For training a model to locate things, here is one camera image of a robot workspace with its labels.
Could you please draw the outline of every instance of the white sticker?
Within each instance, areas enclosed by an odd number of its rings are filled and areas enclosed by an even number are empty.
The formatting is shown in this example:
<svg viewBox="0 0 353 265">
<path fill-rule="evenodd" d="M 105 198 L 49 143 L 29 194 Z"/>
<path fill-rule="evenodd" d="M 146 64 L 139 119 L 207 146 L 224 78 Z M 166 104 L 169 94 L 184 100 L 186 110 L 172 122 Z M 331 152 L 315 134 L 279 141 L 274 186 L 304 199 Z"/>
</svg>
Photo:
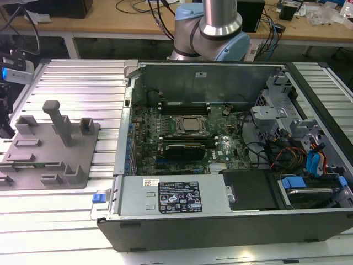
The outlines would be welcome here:
<svg viewBox="0 0 353 265">
<path fill-rule="evenodd" d="M 159 178 L 144 178 L 143 186 L 158 186 Z"/>
<path fill-rule="evenodd" d="M 197 72 L 195 75 L 196 78 L 206 78 L 207 73 L 206 72 Z"/>
</svg>

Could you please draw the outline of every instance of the warning label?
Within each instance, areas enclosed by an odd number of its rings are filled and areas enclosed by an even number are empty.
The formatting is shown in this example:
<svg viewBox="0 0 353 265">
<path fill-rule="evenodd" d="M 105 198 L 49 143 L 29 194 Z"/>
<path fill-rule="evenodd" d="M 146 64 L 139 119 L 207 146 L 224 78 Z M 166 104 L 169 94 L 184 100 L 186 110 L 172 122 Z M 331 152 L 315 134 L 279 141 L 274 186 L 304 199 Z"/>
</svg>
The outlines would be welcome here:
<svg viewBox="0 0 353 265">
<path fill-rule="evenodd" d="M 160 182 L 159 212 L 162 214 L 195 213 L 202 211 L 199 183 Z"/>
</svg>

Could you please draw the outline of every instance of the blue latch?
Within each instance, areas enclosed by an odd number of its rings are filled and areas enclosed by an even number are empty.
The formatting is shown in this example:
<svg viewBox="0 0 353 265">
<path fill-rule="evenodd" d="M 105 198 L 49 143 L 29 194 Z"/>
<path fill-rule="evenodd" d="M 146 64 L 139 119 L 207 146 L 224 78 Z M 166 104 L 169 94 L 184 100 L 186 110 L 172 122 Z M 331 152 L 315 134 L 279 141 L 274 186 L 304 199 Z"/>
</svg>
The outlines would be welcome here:
<svg viewBox="0 0 353 265">
<path fill-rule="evenodd" d="M 307 187 L 303 177 L 299 176 L 285 177 L 284 179 L 282 179 L 282 185 L 285 189 Z"/>
<path fill-rule="evenodd" d="M 320 176 L 318 174 L 318 166 L 320 163 L 320 159 L 321 157 L 319 153 L 314 153 L 312 150 L 309 151 L 307 157 L 307 171 L 313 174 L 315 177 Z"/>
<path fill-rule="evenodd" d="M 93 194 L 92 203 L 105 203 L 106 195 L 105 194 Z"/>
<path fill-rule="evenodd" d="M 348 185 L 345 177 L 343 177 L 343 176 L 339 176 L 338 181 L 340 182 L 340 184 L 342 185 L 343 188 Z"/>
</svg>

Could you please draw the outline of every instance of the plastic bag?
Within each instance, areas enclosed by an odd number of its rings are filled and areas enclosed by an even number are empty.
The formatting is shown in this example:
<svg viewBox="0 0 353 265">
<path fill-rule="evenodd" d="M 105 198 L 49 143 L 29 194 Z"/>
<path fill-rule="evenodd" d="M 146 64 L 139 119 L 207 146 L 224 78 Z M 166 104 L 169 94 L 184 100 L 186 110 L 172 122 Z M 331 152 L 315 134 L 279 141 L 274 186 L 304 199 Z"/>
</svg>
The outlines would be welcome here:
<svg viewBox="0 0 353 265">
<path fill-rule="evenodd" d="M 353 18 L 353 0 L 347 0 L 342 7 L 342 11 L 343 18 Z"/>
<path fill-rule="evenodd" d="M 311 12 L 307 15 L 310 24 L 312 25 L 322 25 L 327 23 L 332 23 L 333 16 L 335 15 L 335 8 L 337 4 L 326 1 L 326 3 L 321 6 L 317 11 Z"/>
</svg>

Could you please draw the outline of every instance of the electronic device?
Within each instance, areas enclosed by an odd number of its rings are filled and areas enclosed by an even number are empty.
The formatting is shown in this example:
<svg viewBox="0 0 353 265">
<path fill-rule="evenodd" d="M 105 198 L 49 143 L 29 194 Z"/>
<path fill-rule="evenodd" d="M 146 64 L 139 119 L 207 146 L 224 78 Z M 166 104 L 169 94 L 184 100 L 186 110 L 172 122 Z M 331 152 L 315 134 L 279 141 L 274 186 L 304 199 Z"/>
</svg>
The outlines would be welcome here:
<svg viewBox="0 0 353 265">
<path fill-rule="evenodd" d="M 352 143 L 293 63 L 128 60 L 124 77 L 115 178 L 93 197 L 109 203 L 93 215 L 115 250 L 353 227 Z"/>
<path fill-rule="evenodd" d="M 291 2 L 283 3 L 280 12 L 280 19 L 292 21 L 294 14 L 297 12 L 298 7 L 296 4 Z"/>
<path fill-rule="evenodd" d="M 93 0 L 37 0 L 27 3 L 26 9 L 34 13 L 48 14 L 51 17 L 85 18 L 92 4 Z M 4 7 L 10 15 L 17 9 L 15 4 Z"/>
<path fill-rule="evenodd" d="M 244 32 L 256 32 L 265 7 L 264 0 L 238 0 L 237 11 L 243 18 Z"/>
</svg>

